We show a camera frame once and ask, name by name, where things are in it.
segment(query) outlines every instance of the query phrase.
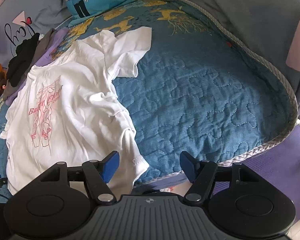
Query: pink triangle graphic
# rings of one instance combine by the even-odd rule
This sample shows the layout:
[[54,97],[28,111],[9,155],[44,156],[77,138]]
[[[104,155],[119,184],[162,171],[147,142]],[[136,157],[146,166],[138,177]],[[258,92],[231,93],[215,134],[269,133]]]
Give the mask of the pink triangle graphic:
[[21,21],[25,22],[26,18],[25,18],[25,11],[23,11],[22,13],[20,13],[12,22],[18,25],[21,25],[23,27],[26,27],[25,23],[22,23]]

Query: red heart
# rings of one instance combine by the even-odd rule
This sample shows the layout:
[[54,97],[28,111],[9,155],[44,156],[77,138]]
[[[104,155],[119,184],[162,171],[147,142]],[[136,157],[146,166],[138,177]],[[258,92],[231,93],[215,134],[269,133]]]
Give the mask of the red heart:
[[26,23],[27,23],[27,24],[29,24],[29,25],[32,23],[32,21],[31,21],[31,18],[30,18],[30,17],[28,17],[28,18],[27,18],[27,20],[26,20]]

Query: purple clothing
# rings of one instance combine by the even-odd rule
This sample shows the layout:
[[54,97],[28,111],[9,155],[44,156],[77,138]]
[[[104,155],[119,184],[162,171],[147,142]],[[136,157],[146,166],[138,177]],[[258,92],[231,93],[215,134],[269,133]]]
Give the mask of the purple clothing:
[[[51,58],[51,53],[59,46],[59,44],[62,42],[64,36],[66,36],[66,34],[68,33],[69,29],[68,28],[62,28],[61,30],[59,30],[54,38],[53,38],[53,43],[51,45],[50,48],[47,49],[47,51],[45,52],[45,54],[42,55],[41,58],[38,59],[38,61],[35,63],[36,66],[38,67],[43,67],[46,66],[48,64],[50,64],[52,62],[52,58]],[[20,85],[20,87],[18,88],[18,90],[16,92],[14,92],[11,96],[9,96],[6,100],[6,105],[7,106],[11,106],[13,100],[15,100],[15,98],[18,96],[18,92],[23,89],[23,87],[26,84],[26,79],[25,81]]]

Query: gray pillow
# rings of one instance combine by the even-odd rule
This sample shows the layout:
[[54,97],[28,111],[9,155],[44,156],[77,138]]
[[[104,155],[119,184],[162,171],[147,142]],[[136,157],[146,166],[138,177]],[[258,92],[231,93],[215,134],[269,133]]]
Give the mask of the gray pillow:
[[[13,20],[19,15],[19,24]],[[5,0],[0,6],[0,63],[8,67],[16,47],[39,32],[45,34],[71,16],[64,0]]]

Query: purple yoga mat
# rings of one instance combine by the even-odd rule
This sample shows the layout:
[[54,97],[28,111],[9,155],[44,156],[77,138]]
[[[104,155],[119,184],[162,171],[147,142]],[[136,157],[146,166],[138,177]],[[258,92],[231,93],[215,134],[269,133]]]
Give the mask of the purple yoga mat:
[[[300,125],[276,147],[242,163],[290,198],[296,207],[295,222],[300,220]],[[228,186],[229,183],[218,183],[214,192]]]

